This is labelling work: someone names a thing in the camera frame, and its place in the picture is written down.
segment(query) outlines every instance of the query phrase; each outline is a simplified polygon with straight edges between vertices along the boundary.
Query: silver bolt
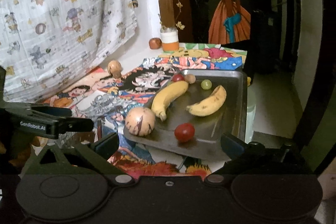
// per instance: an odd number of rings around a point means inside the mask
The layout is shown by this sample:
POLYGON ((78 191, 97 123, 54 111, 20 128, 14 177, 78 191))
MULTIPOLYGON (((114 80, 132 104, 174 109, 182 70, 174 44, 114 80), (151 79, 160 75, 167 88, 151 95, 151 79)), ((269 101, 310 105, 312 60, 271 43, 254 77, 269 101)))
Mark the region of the silver bolt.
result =
POLYGON ((172 182, 172 181, 167 181, 167 182, 166 182, 166 185, 167 185, 167 186, 173 186, 173 185, 174 185, 174 182, 172 182))
POLYGON ((221 183, 224 180, 224 177, 222 175, 208 175, 207 177, 208 181, 211 183, 221 183))
POLYGON ((115 181, 118 183, 129 183, 132 180, 132 177, 129 175, 118 175, 115 177, 115 181))

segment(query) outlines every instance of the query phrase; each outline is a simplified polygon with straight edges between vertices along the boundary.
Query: black circular plate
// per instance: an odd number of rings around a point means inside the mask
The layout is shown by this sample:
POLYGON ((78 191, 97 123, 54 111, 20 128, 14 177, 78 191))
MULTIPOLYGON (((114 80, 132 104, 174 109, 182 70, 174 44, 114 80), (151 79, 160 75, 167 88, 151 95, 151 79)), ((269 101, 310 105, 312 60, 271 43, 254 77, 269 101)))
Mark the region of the black circular plate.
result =
POLYGON ((25 175, 16 189, 18 203, 32 217, 53 221, 92 212, 107 195, 107 181, 94 171, 74 168, 83 174, 25 175))
POLYGON ((231 185, 233 197, 245 210, 268 220, 313 216, 323 195, 317 177, 283 168, 284 165, 274 163, 272 167, 239 175, 231 185))

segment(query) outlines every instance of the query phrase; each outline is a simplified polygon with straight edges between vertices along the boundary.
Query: baking tray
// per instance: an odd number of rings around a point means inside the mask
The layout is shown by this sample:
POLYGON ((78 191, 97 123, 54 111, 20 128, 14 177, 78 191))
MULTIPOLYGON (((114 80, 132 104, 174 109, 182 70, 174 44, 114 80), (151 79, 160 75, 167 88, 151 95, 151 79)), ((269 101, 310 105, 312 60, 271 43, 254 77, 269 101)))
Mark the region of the baking tray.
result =
MULTIPOLYGON (((124 136, 137 143, 201 160, 229 160, 221 148, 221 137, 223 134, 232 134, 243 141, 245 140, 246 74, 240 71, 202 69, 188 69, 180 73, 195 75, 196 82, 189 85, 187 92, 170 104, 166 111, 167 120, 162 122, 156 118, 154 130, 146 137, 134 136, 126 127, 124 127, 124 136), (212 88, 210 90, 201 88, 201 82, 204 79, 211 80, 212 88), (196 117, 185 110, 187 105, 192 105, 208 97, 218 85, 222 85, 226 89, 227 97, 217 112, 207 117, 196 117), (174 136, 174 130, 178 125, 186 122, 194 125, 195 136, 187 143, 179 143, 174 136)), ((153 99, 154 97, 144 106, 151 108, 153 99)))

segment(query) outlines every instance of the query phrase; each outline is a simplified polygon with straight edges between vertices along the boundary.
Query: painting of woman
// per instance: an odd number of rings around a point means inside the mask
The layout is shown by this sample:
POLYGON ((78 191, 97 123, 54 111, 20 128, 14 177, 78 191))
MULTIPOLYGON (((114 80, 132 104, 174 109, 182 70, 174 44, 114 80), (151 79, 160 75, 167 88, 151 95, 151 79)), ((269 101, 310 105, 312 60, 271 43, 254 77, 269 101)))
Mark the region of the painting of woman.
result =
POLYGON ((221 0, 209 28, 209 43, 228 44, 250 39, 251 15, 240 0, 221 0))

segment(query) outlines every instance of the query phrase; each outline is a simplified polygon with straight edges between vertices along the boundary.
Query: yellow banana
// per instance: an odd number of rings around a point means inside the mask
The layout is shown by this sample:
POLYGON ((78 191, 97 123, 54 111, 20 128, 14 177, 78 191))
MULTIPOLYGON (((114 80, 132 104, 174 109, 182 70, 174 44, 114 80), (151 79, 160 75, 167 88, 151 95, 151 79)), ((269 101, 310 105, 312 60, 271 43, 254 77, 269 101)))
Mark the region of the yellow banana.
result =
POLYGON ((221 108, 226 100, 226 90, 221 85, 216 87, 208 98, 201 102, 187 106, 186 110, 195 116, 208 116, 221 108))
POLYGON ((188 90, 186 81, 178 81, 166 86, 155 95, 152 103, 152 111, 161 121, 167 119, 166 109, 172 101, 180 97, 188 90))

